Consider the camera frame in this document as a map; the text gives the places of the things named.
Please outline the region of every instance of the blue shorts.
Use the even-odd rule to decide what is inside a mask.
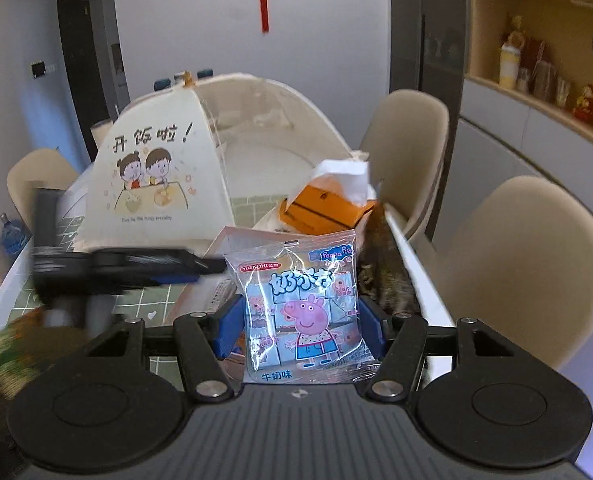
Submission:
[[[339,351],[339,347],[334,339],[321,341],[320,343],[313,343],[309,345],[296,346],[296,359],[314,359],[330,352]]]

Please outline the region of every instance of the cartoon girl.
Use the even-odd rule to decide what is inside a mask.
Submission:
[[[141,159],[138,156],[138,152],[130,153],[122,160],[116,163],[118,173],[121,178],[125,181],[125,189],[136,189],[141,187],[141,176],[143,170],[141,168]]]
[[[281,312],[287,320],[294,319],[294,328],[299,333],[296,339],[296,360],[308,360],[303,368],[314,366],[314,359],[323,357],[320,364],[332,362],[329,354],[339,354],[339,346],[327,330],[329,317],[323,308],[324,298],[310,294],[307,300],[288,301]]]
[[[171,161],[170,152],[165,148],[151,150],[145,159],[145,171],[150,175],[150,186],[164,184],[167,187]]]

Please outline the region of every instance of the red brand logo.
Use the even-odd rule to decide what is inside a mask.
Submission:
[[[272,270],[279,269],[281,264],[278,262],[267,262],[264,264],[251,264],[239,267],[241,272],[254,272],[255,270]]]

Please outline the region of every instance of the blue water bottle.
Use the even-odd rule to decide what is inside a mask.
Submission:
[[[20,220],[15,219],[10,221],[5,213],[0,218],[1,222],[3,222],[0,245],[5,251],[5,254],[14,261],[23,250],[23,247],[30,241],[30,237]]]

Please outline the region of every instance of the red tassel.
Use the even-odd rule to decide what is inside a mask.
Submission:
[[[268,14],[268,0],[260,0],[260,22],[263,34],[270,31],[270,16]]]

